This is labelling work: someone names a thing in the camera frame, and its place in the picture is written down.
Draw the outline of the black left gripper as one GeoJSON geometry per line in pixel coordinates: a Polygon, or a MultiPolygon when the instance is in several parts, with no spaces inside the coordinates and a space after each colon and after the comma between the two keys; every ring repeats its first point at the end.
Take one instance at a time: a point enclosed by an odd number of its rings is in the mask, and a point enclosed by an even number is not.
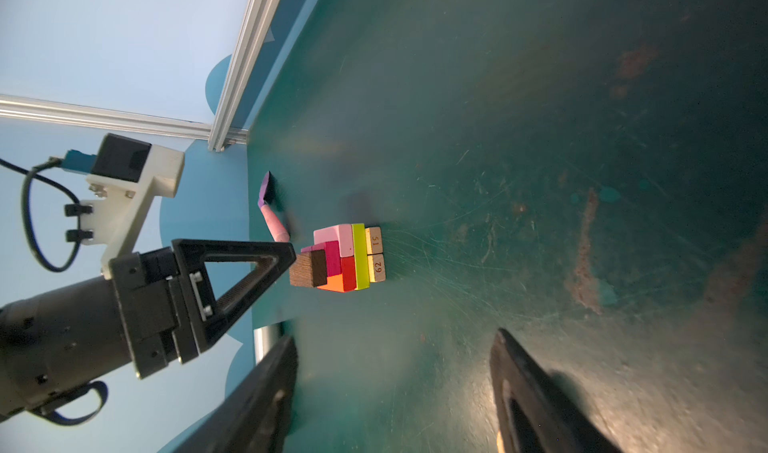
{"type": "Polygon", "coordinates": [[[296,261],[289,242],[177,239],[109,263],[110,278],[1,309],[1,417],[108,397],[102,376],[126,364],[147,377],[211,349],[296,261]]]}

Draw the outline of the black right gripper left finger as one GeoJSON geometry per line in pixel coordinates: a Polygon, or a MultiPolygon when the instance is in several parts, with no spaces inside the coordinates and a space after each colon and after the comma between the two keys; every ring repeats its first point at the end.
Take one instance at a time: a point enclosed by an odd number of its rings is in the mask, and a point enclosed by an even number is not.
{"type": "Polygon", "coordinates": [[[281,337],[179,452],[281,452],[290,430],[298,353],[281,337]]]}

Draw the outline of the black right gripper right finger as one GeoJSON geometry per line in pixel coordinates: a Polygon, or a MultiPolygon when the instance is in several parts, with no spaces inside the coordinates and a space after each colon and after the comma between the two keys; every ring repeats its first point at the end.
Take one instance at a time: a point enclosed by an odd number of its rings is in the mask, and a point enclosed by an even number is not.
{"type": "Polygon", "coordinates": [[[505,329],[494,336],[490,374],[505,452],[617,452],[505,329]]]}

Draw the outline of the brown wood block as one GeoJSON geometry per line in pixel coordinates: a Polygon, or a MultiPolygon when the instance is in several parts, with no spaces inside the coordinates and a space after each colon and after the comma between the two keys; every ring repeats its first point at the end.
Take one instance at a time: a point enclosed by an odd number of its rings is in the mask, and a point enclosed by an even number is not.
{"type": "Polygon", "coordinates": [[[301,252],[289,270],[292,286],[317,288],[327,284],[326,256],[323,250],[301,252]]]}

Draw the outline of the magenta cube block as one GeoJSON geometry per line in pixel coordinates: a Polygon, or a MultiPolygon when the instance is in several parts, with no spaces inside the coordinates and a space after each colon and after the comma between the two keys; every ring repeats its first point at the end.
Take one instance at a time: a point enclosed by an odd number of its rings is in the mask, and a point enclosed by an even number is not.
{"type": "Polygon", "coordinates": [[[324,253],[327,271],[326,275],[328,277],[337,276],[342,273],[340,247],[337,240],[325,241],[301,249],[302,253],[315,251],[324,253]]]}

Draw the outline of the dark pink cube block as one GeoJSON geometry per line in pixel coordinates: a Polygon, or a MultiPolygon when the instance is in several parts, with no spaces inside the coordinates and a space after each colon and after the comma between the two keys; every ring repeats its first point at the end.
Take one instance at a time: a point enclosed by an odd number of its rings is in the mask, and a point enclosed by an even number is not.
{"type": "Polygon", "coordinates": [[[342,272],[342,292],[354,291],[357,288],[355,257],[341,257],[340,264],[342,272]]]}

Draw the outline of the light pink wood block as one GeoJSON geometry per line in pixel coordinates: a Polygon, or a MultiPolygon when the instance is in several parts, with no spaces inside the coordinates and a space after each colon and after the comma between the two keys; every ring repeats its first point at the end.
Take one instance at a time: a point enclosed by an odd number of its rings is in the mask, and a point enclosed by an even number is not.
{"type": "Polygon", "coordinates": [[[342,258],[354,255],[353,227],[349,223],[317,229],[313,232],[313,239],[316,245],[336,242],[338,255],[342,258]]]}

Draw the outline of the yellow-green wood block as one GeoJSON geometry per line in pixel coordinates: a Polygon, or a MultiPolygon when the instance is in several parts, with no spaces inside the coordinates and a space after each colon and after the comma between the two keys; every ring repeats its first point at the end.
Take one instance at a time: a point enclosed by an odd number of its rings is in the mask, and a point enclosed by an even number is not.
{"type": "Polygon", "coordinates": [[[352,235],[355,260],[356,290],[363,290],[370,287],[365,225],[363,223],[352,224],[352,235]]]}

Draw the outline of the natural wood block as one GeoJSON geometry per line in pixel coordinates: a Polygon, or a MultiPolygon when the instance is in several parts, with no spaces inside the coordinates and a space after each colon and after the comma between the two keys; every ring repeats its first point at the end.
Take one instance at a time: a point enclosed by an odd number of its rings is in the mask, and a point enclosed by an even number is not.
{"type": "Polygon", "coordinates": [[[383,253],[383,236],[382,230],[378,226],[371,226],[365,228],[366,250],[368,255],[376,255],[383,253]]]}
{"type": "Polygon", "coordinates": [[[367,256],[369,281],[379,283],[386,280],[386,265],[384,255],[371,254],[367,256]]]}

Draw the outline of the red wood block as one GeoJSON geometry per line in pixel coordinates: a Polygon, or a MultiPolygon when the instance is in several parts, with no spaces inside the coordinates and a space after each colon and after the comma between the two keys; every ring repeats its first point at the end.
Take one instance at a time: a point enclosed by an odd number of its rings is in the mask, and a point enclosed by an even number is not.
{"type": "Polygon", "coordinates": [[[318,289],[332,291],[332,292],[345,292],[344,275],[328,276],[327,282],[324,285],[319,285],[318,289]]]}

